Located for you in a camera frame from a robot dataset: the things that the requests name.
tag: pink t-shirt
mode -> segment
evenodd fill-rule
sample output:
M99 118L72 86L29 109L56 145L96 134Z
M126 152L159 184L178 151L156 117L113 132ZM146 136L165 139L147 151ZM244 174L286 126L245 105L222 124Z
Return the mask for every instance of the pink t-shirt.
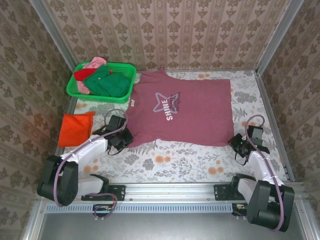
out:
M234 136L228 79L183 80L142 71L127 110L136 147L156 139L222 147Z

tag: star graphic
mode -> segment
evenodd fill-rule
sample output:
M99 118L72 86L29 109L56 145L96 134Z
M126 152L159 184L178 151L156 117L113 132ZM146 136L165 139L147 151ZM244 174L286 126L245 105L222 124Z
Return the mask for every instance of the star graphic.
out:
M153 112L155 112L155 113L160 112L160 111L164 111L164 108L157 109L157 108L159 107L159 105L162 104L162 103L161 103L161 100L159 99L159 96L162 97L164 100L169 100L169 99L175 97L174 95L173 95L173 96L170 96L170 97L166 97L166 96L163 96L160 92L156 92L156 93L155 93L155 98L157 99L158 103L157 103L157 105L153 108ZM172 114L176 114L176 113L177 113L177 111L172 111L171 109L170 109L170 111L171 111Z

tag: t-shirt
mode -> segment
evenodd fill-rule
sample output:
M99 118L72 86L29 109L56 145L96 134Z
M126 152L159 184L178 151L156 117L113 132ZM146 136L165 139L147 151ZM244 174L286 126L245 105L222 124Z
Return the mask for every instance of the t-shirt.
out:
M130 97L128 129L136 147L156 139L223 147L234 136L228 79L184 80L142 71Z

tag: green cloth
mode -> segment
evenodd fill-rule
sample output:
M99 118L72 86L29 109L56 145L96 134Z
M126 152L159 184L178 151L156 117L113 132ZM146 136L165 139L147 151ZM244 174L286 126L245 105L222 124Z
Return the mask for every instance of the green cloth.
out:
M121 98L128 93L130 80L122 72L110 74L107 66L102 65L83 84L93 95Z

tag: pink cloth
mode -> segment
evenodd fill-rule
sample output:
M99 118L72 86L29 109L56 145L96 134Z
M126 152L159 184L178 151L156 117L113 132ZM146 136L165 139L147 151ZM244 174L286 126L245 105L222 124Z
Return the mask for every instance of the pink cloth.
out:
M228 79L183 80L142 71L130 97L128 129L136 147L156 139L222 147L234 136Z
M106 65L107 61L102 57L95 56L91 62L85 64L82 69L97 69L101 65ZM78 91L81 94L90 94L89 89L84 85L83 81L76 81Z

